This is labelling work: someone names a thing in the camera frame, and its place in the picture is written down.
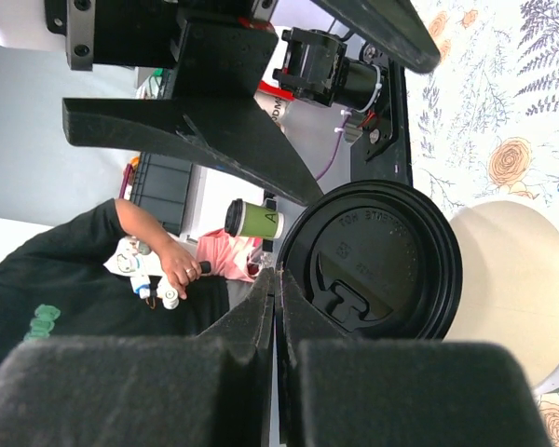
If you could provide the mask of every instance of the paper cup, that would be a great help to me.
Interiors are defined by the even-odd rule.
[[[532,200],[491,197],[450,224],[462,296],[446,341],[503,345],[535,393],[559,389],[559,219]]]
[[[225,231],[232,237],[277,239],[283,233],[283,226],[284,216],[280,212],[253,205],[242,199],[234,200],[225,216]]]

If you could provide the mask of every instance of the white container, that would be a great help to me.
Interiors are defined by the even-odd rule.
[[[559,218],[533,200],[494,196],[450,224],[464,284],[446,341],[503,345],[536,394],[559,389]]]

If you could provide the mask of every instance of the fern leaf print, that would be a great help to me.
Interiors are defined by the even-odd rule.
[[[526,116],[559,114],[559,0],[528,0],[521,5],[524,21],[519,49],[522,78],[525,81],[516,96],[538,96],[526,110]]]

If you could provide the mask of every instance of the hand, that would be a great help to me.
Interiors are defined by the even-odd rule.
[[[185,300],[186,286],[201,276],[197,260],[173,239],[157,255],[168,282],[178,291],[180,298]]]

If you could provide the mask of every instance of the purple cable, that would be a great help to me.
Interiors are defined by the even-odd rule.
[[[351,112],[349,109],[345,109],[344,112],[344,121],[342,122],[342,125],[339,127],[339,129],[343,129],[344,126],[346,125],[346,123],[348,122],[349,118],[350,118]],[[327,171],[329,171],[329,169],[331,168],[331,166],[334,164],[335,162],[335,157],[337,156],[337,151],[339,151],[339,145],[342,142],[342,135],[344,134],[344,131],[338,131],[337,132],[337,142],[335,142],[335,148],[334,148],[334,153],[332,154],[332,157],[329,159],[329,162],[327,163],[327,166],[325,166],[325,168],[323,168],[323,170],[317,175],[317,177],[315,177],[315,180],[318,182],[320,179],[323,178],[323,176],[327,173]]]

